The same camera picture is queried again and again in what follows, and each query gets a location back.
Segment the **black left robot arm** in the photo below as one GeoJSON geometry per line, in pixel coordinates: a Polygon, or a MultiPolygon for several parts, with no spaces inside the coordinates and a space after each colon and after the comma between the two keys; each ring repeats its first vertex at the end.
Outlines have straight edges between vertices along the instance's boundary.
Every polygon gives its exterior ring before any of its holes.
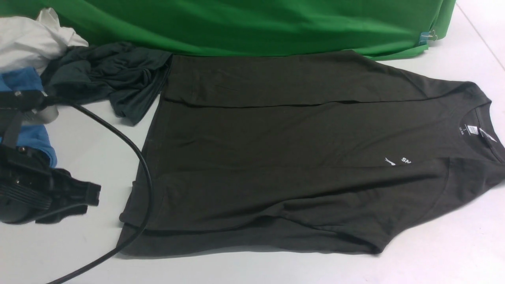
{"type": "Polygon", "coordinates": [[[37,117],[48,105],[42,91],[1,93],[2,223],[56,224],[99,205],[100,185],[74,179],[70,172],[52,168],[41,160],[33,148],[17,145],[23,125],[49,122],[48,118],[37,117]]]}

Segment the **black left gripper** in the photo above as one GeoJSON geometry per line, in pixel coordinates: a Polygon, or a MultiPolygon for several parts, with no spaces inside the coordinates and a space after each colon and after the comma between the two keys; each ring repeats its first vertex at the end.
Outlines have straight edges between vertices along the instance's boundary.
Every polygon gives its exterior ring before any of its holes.
{"type": "Polygon", "coordinates": [[[98,206],[100,192],[100,185],[52,168],[35,149],[1,146],[2,223],[56,224],[98,206]]]}

